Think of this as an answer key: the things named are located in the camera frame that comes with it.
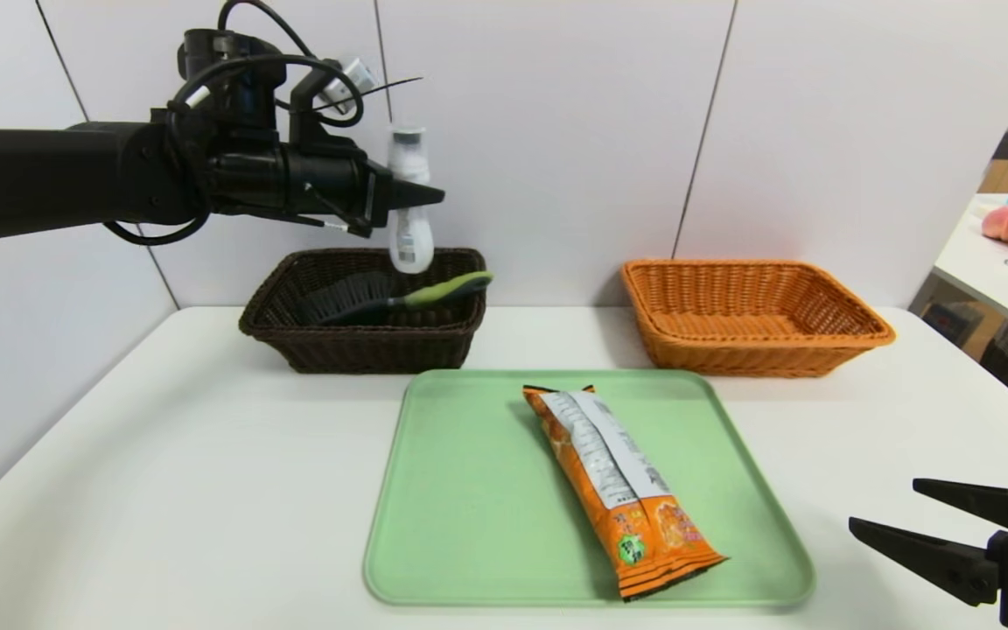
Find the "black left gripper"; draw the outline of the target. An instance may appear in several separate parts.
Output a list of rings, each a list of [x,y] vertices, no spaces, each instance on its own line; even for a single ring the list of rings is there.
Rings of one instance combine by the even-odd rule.
[[[391,176],[355,143],[286,143],[285,204],[288,218],[340,231],[375,231],[389,210],[428,207],[445,191]]]

